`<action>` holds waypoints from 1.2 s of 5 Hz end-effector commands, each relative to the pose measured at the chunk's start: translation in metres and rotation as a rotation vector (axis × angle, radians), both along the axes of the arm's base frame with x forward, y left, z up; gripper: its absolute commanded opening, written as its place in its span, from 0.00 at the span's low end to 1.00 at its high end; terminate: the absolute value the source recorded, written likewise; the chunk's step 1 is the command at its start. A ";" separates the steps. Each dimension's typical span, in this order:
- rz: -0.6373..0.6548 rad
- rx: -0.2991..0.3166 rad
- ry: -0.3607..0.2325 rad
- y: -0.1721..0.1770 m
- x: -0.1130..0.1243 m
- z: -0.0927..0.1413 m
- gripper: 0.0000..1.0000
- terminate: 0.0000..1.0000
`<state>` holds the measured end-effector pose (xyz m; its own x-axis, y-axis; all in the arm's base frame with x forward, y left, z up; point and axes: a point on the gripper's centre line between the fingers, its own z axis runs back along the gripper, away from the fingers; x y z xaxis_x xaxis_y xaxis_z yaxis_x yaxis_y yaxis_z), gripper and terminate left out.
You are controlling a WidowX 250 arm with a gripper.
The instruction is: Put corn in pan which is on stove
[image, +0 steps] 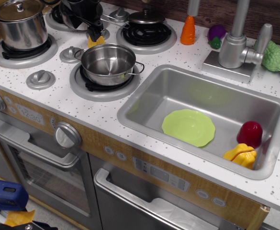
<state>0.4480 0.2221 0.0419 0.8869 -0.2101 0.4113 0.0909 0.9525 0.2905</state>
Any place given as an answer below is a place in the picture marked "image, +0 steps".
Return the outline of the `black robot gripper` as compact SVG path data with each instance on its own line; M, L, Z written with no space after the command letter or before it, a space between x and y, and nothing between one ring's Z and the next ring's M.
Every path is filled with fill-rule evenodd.
M100 6L100 0L62 0L59 10L68 27L76 29L82 23L87 24L89 37L96 42L100 36L105 34L105 28L101 22Z

